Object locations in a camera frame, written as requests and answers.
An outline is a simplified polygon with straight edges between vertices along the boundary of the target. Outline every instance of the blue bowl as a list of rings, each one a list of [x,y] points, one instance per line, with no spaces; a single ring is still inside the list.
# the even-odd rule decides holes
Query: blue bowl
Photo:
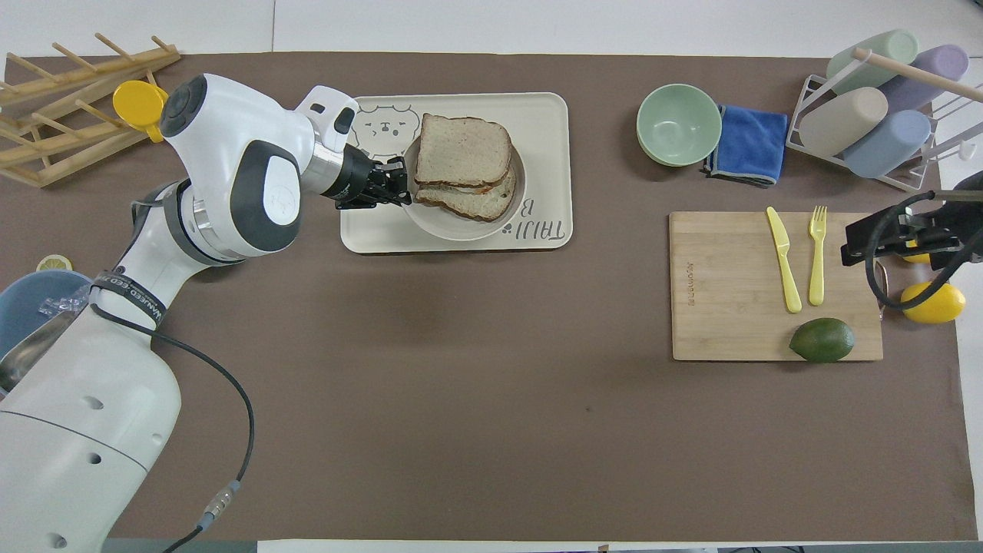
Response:
[[[46,269],[22,276],[0,293],[0,357],[50,317],[39,308],[48,298],[69,297],[92,280],[81,273]]]

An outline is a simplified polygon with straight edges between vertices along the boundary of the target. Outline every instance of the beige tray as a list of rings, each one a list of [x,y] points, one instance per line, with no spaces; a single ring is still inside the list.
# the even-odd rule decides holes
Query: beige tray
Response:
[[[420,134],[424,113],[474,116],[508,129],[522,155],[526,195],[522,207],[492,236],[467,242],[427,233],[396,206],[341,213],[341,240],[360,254],[543,250],[573,234],[570,136],[566,102],[552,92],[362,96],[349,144],[374,159],[402,155]]]

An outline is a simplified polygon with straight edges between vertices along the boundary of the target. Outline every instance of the yellow knife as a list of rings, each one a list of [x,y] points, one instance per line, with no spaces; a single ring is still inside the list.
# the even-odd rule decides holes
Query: yellow knife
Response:
[[[785,308],[788,309],[789,313],[798,313],[802,311],[802,299],[798,295],[798,288],[795,287],[792,269],[788,266],[788,249],[791,247],[788,233],[785,232],[785,225],[781,224],[781,219],[775,208],[768,206],[765,213],[768,214],[768,224],[772,227],[772,237],[775,238],[775,251],[779,254],[781,290],[785,294]]]

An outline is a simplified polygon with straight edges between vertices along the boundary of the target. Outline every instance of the brown table mat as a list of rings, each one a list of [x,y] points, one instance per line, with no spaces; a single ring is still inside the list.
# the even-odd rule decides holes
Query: brown table mat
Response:
[[[167,90],[211,72],[291,108],[317,84],[352,96],[549,91],[569,106],[575,231],[556,251],[364,257],[341,244],[334,205],[313,198],[285,252],[185,286],[163,331],[235,373],[259,427],[243,491],[207,537],[975,539],[954,325],[889,314],[883,362],[672,360],[670,212],[873,212],[905,194],[797,152],[771,190],[659,166],[636,143],[638,104],[683,82],[790,114],[824,68],[277,53],[186,56],[159,72]],[[8,67],[8,82],[31,77]],[[54,252],[90,276],[111,268],[129,202],[182,175],[173,150],[141,143],[43,190],[4,180],[0,282]],[[184,407],[115,536],[183,535],[245,445],[225,382],[154,349]]]

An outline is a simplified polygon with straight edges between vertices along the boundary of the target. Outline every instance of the sandwich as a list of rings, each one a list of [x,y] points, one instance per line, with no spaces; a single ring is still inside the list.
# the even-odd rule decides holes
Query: sandwich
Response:
[[[512,141],[501,125],[425,113],[414,199],[475,220],[496,220],[515,194],[511,158]]]

